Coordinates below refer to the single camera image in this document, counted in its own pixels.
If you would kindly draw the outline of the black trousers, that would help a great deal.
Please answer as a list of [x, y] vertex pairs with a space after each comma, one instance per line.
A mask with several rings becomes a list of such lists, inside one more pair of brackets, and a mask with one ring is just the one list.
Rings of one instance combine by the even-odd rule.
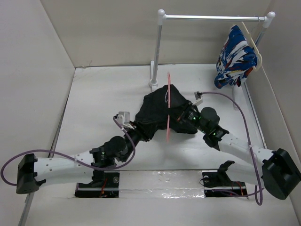
[[153, 126], [153, 137], [158, 130], [167, 128], [167, 116], [170, 115], [170, 129], [176, 133], [194, 135], [197, 129], [188, 122], [177, 122], [176, 117], [189, 102], [174, 86], [171, 85], [171, 107], [168, 109], [167, 85], [157, 89], [143, 98], [143, 104], [135, 115], [134, 121]]

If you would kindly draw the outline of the pink plastic hanger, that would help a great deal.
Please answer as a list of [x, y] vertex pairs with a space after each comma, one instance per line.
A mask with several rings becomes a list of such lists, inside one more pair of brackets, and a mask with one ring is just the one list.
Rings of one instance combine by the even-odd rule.
[[[167, 91], [168, 91], [168, 100], [167, 100], [167, 106], [168, 109], [171, 107], [171, 75], [170, 72], [167, 73]], [[167, 116], [167, 128], [166, 128], [166, 141], [169, 143], [170, 140], [170, 115]]]

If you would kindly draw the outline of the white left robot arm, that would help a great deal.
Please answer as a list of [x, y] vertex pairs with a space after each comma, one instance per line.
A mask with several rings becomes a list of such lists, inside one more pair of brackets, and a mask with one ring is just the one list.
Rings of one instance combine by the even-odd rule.
[[101, 186], [106, 178], [104, 173], [118, 170], [117, 162], [126, 166], [135, 155], [135, 148], [140, 141], [150, 141], [155, 127], [138, 121], [124, 123], [120, 115], [113, 121], [124, 132], [124, 136], [114, 136], [102, 146], [76, 155], [56, 153], [52, 158], [36, 157], [26, 154], [17, 170], [17, 194], [29, 194], [40, 188], [67, 183], [83, 183]]

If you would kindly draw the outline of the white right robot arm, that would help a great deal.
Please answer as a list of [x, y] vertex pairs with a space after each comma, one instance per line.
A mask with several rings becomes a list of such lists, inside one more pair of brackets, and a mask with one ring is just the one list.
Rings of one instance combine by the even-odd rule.
[[209, 147], [247, 163], [223, 163], [218, 169], [217, 179], [224, 186], [233, 181], [245, 182], [284, 200], [301, 181], [301, 173], [286, 150], [264, 149], [237, 138], [219, 126], [220, 118], [211, 107], [199, 111], [193, 103], [188, 102], [177, 114], [176, 120], [203, 132], [203, 140]]

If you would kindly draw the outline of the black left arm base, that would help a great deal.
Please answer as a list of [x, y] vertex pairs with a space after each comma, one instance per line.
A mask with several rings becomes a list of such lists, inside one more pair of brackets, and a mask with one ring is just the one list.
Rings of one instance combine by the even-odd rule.
[[104, 181], [98, 185], [77, 183], [74, 196], [77, 198], [119, 198], [119, 171], [104, 173]]

